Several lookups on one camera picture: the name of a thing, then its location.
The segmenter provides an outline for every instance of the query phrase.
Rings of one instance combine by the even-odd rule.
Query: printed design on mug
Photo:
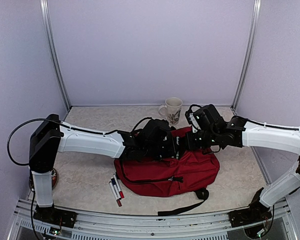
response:
[[[171,124],[176,124],[179,121],[180,111],[181,109],[179,109],[175,114],[168,114],[168,118]]]

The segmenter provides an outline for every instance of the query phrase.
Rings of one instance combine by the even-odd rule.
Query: backpack zipper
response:
[[[130,180],[129,178],[127,178],[127,176],[125,174],[122,159],[120,159],[119,162],[120,162],[121,172],[122,172],[123,177],[128,182],[130,182],[132,184],[150,184],[150,183],[158,183],[158,182],[164,182],[164,181],[179,182],[179,183],[184,182],[184,177],[183,176],[171,176],[171,177],[168,177],[168,178],[157,179],[157,180],[151,180],[151,179],[147,179],[147,180]]]
[[[124,178],[133,183],[133,184],[150,184],[150,183],[158,183],[158,182],[165,182],[165,181],[171,181],[171,182],[179,182],[179,183],[183,183],[184,182],[184,178],[182,176],[171,176],[169,178],[164,178],[164,179],[156,179],[156,180],[130,180],[128,179],[125,175]]]

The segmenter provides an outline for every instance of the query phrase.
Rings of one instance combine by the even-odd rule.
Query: red marker cap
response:
[[[122,206],[122,204],[121,204],[121,202],[120,202],[120,200],[119,200],[119,199],[117,199],[117,200],[116,200],[116,203],[118,204],[118,206],[119,206],[119,207],[121,207],[121,206]]]

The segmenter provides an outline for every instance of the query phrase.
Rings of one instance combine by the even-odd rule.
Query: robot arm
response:
[[[299,155],[298,161],[279,179],[258,190],[249,208],[229,213],[233,227],[262,221],[269,216],[269,208],[278,200],[300,188],[300,126],[269,125],[234,116],[225,122],[213,105],[186,112],[192,132],[188,133],[189,149],[219,145],[235,147],[264,147]]]
[[[188,150],[247,146],[285,150],[299,155],[299,163],[296,162],[277,181],[257,191],[248,209],[230,212],[233,227],[270,218],[267,215],[269,207],[300,187],[300,127],[268,125],[240,116],[226,122],[212,104],[195,112],[190,107],[185,116],[192,125],[192,131],[186,134]],[[57,222],[63,214],[58,212],[54,220],[50,220],[51,209],[54,209],[51,170],[57,152],[82,152],[122,159],[144,156],[166,158],[178,152],[178,141],[171,136],[170,127],[164,120],[150,120],[136,135],[118,130],[96,131],[66,122],[59,124],[59,117],[55,114],[47,119],[58,123],[43,122],[39,126],[31,136],[29,156],[37,200],[37,216],[34,218],[44,222]]]

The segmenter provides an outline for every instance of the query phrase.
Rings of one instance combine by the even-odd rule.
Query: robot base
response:
[[[272,214],[270,211],[261,213],[258,210],[253,210],[251,208],[234,210],[229,212],[229,218],[231,227],[240,227],[244,225],[249,225],[253,223],[258,223],[261,221],[265,221],[266,218],[272,218]]]
[[[229,212],[231,227],[240,227],[254,224],[272,218],[269,208],[260,203],[260,194],[264,188],[259,189],[249,204],[249,208]]]
[[[73,229],[75,226],[77,213],[75,213],[74,211],[61,210],[55,208],[54,206],[37,206],[35,208],[33,218],[48,224]]]

